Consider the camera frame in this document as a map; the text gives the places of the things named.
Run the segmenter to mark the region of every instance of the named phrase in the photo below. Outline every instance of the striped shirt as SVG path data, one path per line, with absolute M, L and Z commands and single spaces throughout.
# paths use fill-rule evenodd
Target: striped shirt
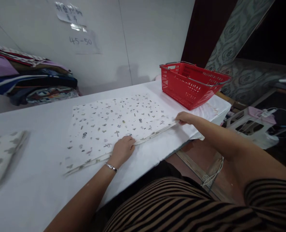
M 122 204 L 104 231 L 286 231 L 286 181 L 259 179 L 246 206 L 215 201 L 174 177 L 153 181 Z

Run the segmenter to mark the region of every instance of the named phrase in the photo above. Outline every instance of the blue fabric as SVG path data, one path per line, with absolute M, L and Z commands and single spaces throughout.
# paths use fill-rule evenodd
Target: blue fabric
M 16 85 L 21 87 L 39 87 L 39 86 L 67 86 L 77 87 L 77 79 L 69 76 L 52 76 L 52 75 L 14 75 L 0 78 L 0 95 L 6 95 Z
M 20 81 L 29 80 L 29 79 L 38 79 L 38 78 L 52 78 L 52 76 L 42 76 L 42 77 L 38 76 L 36 78 L 35 77 L 25 77 L 25 78 L 21 78 L 21 79 L 11 81 L 9 83 L 6 83 L 6 84 L 3 84 L 0 86 L 0 95 L 5 95 L 12 87 L 14 87 Z
M 26 105 L 26 96 L 36 89 L 38 89 L 38 87 L 30 87 L 20 90 L 15 95 L 10 97 L 10 102 L 16 106 L 19 106 L 20 104 Z

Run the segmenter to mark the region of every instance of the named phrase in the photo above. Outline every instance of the fingers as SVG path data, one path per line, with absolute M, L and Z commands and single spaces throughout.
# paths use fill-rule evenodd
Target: fingers
M 179 112 L 179 113 L 177 114 L 175 120 L 176 120 L 176 121 L 177 121 L 177 120 L 180 120 L 180 119 L 182 118 L 182 116 L 183 116 L 184 113 L 185 113 L 184 111 Z
M 130 135 L 123 137 L 123 140 L 125 140 L 126 142 L 130 141 L 131 139 L 133 138 Z
M 134 145 L 132 145 L 132 146 L 131 146 L 131 148 L 130 148 L 130 151 L 131 151 L 131 152 L 133 152 L 133 151 L 134 151 L 134 149 L 135 149 L 135 146 L 134 146 Z
M 128 141 L 128 144 L 130 146 L 132 146 L 133 144 L 135 144 L 135 142 L 136 142 L 135 139 L 131 139 L 131 140 Z

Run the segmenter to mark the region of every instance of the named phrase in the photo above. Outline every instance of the white tablecloth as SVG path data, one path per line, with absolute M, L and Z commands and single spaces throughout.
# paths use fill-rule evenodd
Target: white tablecloth
M 102 167 L 103 163 L 63 177 L 59 166 L 63 144 L 67 140 L 72 107 L 89 102 L 149 93 L 172 116 L 187 111 L 164 94 L 161 81 L 96 93 L 41 106 L 0 114 L 0 135 L 28 130 L 30 137 L 21 155 L 13 158 L 10 170 L 0 186 L 0 231 L 43 231 L 65 204 Z M 220 124 L 230 104 L 213 96 L 191 113 Z M 189 125 L 176 125 L 155 138 L 138 145 L 109 185 L 101 205 L 124 190 L 190 138 L 199 138 Z

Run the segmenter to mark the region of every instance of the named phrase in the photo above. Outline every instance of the paper sign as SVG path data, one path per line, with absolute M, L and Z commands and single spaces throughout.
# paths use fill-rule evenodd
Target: paper sign
M 60 20 L 68 23 L 86 26 L 86 21 L 83 18 L 83 13 L 78 7 L 73 6 L 72 4 L 63 4 L 61 2 L 54 3 L 57 17 Z
M 97 46 L 96 34 L 92 30 L 87 30 L 78 25 L 71 24 L 69 35 L 69 45 L 76 54 L 99 54 L 100 49 Z

